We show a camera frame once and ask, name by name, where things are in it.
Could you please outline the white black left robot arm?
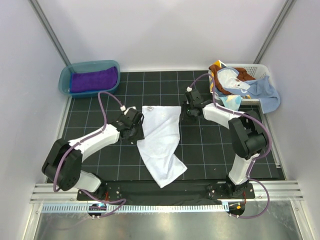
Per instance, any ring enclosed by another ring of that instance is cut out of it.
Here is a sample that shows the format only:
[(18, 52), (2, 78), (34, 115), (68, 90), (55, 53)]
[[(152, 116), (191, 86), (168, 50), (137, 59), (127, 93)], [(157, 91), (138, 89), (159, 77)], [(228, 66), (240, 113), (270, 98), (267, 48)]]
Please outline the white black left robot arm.
[(73, 140), (60, 138), (51, 147), (42, 166), (42, 173), (54, 183), (54, 191), (68, 191), (76, 188), (87, 192), (94, 200), (106, 198), (107, 182), (97, 174), (82, 170), (82, 163), (99, 150), (127, 141), (135, 144), (143, 140), (144, 115), (135, 107), (123, 111), (111, 123), (90, 134)]

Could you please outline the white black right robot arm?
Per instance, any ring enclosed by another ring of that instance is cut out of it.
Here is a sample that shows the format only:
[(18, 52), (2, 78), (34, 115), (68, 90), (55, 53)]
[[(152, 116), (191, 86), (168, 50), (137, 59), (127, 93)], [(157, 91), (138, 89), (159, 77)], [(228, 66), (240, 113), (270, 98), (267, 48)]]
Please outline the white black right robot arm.
[(224, 189), (230, 198), (242, 195), (250, 181), (255, 161), (264, 149), (270, 149), (271, 137), (265, 126), (256, 119), (256, 112), (234, 111), (212, 100), (204, 100), (197, 89), (188, 87), (186, 101), (182, 102), (180, 120), (196, 121), (198, 118), (217, 123), (229, 130), (235, 153)]

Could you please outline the purple towel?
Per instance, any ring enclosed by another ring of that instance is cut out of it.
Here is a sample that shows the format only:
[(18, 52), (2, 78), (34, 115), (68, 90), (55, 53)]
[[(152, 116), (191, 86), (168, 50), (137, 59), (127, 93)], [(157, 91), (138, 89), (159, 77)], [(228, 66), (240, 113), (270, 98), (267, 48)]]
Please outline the purple towel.
[(116, 66), (105, 70), (74, 73), (71, 76), (69, 91), (71, 93), (83, 93), (112, 89), (118, 81), (118, 69)]

